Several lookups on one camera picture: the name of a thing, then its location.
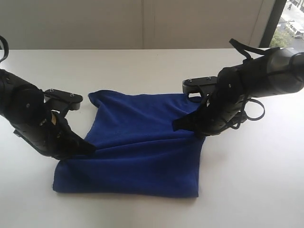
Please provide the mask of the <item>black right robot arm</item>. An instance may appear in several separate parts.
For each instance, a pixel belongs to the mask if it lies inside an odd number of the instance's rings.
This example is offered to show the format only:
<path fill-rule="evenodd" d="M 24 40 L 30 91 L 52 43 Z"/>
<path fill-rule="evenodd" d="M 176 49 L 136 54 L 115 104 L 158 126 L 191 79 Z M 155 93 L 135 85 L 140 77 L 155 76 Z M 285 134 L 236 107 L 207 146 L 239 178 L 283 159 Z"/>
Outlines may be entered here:
<path fill-rule="evenodd" d="M 238 129 L 249 117 L 248 102 L 261 104 L 258 98 L 292 94 L 304 87 L 304 54 L 292 48 L 272 48 L 258 58 L 223 68 L 217 76 L 183 81 L 186 95 L 199 93 L 199 107 L 172 122 L 174 131 L 187 130 L 197 137 L 218 135 L 231 128 Z"/>

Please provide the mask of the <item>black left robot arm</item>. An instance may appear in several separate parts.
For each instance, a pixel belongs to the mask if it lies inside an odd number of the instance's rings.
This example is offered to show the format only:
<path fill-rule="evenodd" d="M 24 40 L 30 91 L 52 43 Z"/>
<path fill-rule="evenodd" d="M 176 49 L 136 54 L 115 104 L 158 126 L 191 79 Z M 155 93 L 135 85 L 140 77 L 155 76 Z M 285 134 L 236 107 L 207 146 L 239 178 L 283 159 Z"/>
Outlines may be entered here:
<path fill-rule="evenodd" d="M 95 146 L 74 133 L 66 119 L 82 101 L 81 95 L 43 91 L 4 69 L 0 71 L 0 115 L 18 137 L 43 156 L 64 160 L 95 152 Z"/>

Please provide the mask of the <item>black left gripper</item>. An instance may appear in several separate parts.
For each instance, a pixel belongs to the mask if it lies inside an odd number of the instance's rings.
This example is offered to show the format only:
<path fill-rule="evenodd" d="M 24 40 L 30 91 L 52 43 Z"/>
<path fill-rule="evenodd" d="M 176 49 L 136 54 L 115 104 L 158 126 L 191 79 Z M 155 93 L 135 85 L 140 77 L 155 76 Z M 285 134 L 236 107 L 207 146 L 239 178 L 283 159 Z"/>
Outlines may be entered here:
<path fill-rule="evenodd" d="M 96 147 L 75 134 L 65 118 L 51 111 L 49 119 L 13 124 L 15 134 L 37 152 L 54 159 L 67 159 L 76 154 L 93 154 Z"/>

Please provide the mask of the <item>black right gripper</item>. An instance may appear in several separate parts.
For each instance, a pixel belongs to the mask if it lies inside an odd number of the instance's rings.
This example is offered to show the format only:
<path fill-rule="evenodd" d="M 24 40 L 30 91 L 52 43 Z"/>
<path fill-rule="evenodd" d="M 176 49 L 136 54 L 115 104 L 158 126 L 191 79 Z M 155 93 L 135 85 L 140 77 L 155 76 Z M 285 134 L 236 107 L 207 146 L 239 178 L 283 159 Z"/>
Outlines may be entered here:
<path fill-rule="evenodd" d="M 194 131 L 197 138 L 220 134 L 228 128 L 228 123 L 241 110 L 244 95 L 209 96 L 209 104 L 202 104 L 195 111 L 172 122 L 173 131 Z"/>

